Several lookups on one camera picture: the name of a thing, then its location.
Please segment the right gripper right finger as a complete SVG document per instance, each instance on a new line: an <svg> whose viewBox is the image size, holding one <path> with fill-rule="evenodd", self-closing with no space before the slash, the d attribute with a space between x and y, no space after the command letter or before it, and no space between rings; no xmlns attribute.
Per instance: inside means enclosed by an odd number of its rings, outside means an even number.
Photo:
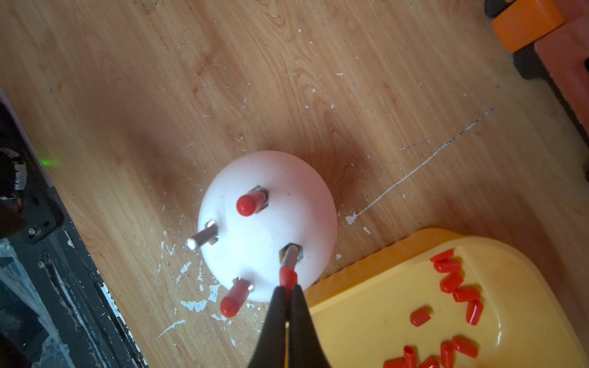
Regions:
<svg viewBox="0 0 589 368"><path fill-rule="evenodd" d="M288 367L330 367L300 285L291 290L288 311Z"/></svg>

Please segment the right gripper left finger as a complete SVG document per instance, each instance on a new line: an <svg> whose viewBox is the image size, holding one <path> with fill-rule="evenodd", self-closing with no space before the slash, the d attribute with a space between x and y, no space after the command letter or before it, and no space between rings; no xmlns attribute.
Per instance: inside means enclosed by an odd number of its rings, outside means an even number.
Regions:
<svg viewBox="0 0 589 368"><path fill-rule="evenodd" d="M259 341L248 367L284 367L286 354L287 293L274 289Z"/></svg>

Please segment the white dome with screws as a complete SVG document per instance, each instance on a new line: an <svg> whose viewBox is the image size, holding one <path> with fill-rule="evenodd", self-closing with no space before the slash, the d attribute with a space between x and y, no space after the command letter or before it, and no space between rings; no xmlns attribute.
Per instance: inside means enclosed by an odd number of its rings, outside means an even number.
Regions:
<svg viewBox="0 0 589 368"><path fill-rule="evenodd" d="M267 195L266 206L244 217L239 197L252 190ZM214 220L215 244L197 249L217 281L229 292L247 280L246 301L268 302L290 266L302 289L313 285L331 259L337 238L337 211L322 177L305 161L279 151L259 151L231 162L205 192L197 232Z"/></svg>

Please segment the yellow plastic tray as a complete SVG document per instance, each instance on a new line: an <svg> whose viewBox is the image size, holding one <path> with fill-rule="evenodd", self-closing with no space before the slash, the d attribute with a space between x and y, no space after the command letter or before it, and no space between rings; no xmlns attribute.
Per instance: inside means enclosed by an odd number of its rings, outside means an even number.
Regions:
<svg viewBox="0 0 589 368"><path fill-rule="evenodd" d="M483 312L443 292L432 259L452 251L463 284L477 288ZM412 347L439 358L455 336L477 357L457 367L586 367L587 354L548 283L520 251L494 239L425 229L350 265L305 293L323 351L334 367L381 367Z"/></svg>

